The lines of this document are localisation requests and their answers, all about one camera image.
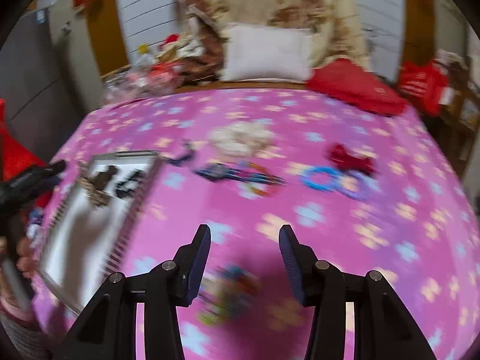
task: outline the yellow bottle cap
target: yellow bottle cap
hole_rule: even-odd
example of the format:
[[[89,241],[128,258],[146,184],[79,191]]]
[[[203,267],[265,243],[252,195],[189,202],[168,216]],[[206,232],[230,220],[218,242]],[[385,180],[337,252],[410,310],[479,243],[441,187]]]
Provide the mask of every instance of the yellow bottle cap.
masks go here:
[[[148,45],[141,44],[140,46],[138,46],[138,53],[139,54],[147,54],[148,53]]]

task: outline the red cloth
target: red cloth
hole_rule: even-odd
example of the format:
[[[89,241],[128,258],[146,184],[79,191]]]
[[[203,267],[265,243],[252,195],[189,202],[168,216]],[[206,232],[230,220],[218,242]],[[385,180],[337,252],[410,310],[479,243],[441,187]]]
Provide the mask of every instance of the red cloth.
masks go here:
[[[399,115],[407,104],[373,74],[344,58],[314,69],[307,88],[380,115]]]
[[[400,92],[419,110],[428,115],[437,116],[440,112],[440,98],[443,89],[448,86],[448,78],[435,63],[416,66],[407,62],[398,77]]]
[[[24,171],[31,165],[45,165],[38,157],[13,139],[5,126],[5,101],[0,99],[0,137],[3,140],[3,180]]]

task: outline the red bag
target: red bag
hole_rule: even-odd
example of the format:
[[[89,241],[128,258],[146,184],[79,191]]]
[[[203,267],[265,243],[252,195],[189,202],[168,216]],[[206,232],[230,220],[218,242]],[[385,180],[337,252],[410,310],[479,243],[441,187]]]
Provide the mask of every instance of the red bag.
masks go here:
[[[440,112],[438,104],[448,78],[430,62],[426,66],[416,66],[407,62],[398,77],[398,89],[412,104],[428,115],[436,116]]]
[[[320,69],[313,69],[307,88],[356,105],[380,115],[399,115],[407,101],[373,74],[349,59],[339,58]]]

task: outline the white fluffy item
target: white fluffy item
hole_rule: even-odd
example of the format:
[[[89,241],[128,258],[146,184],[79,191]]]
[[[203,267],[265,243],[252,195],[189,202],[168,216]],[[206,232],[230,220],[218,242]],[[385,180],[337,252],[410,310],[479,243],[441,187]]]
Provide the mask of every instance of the white fluffy item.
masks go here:
[[[210,133],[209,141],[226,157],[251,157],[272,144],[273,132],[258,122],[236,122]]]

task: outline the white pillow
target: white pillow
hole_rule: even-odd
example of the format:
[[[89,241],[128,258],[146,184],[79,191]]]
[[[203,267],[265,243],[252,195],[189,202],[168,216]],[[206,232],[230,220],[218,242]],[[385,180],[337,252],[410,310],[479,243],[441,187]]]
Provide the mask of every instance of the white pillow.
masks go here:
[[[222,81],[296,81],[311,76],[308,30],[234,24]]]

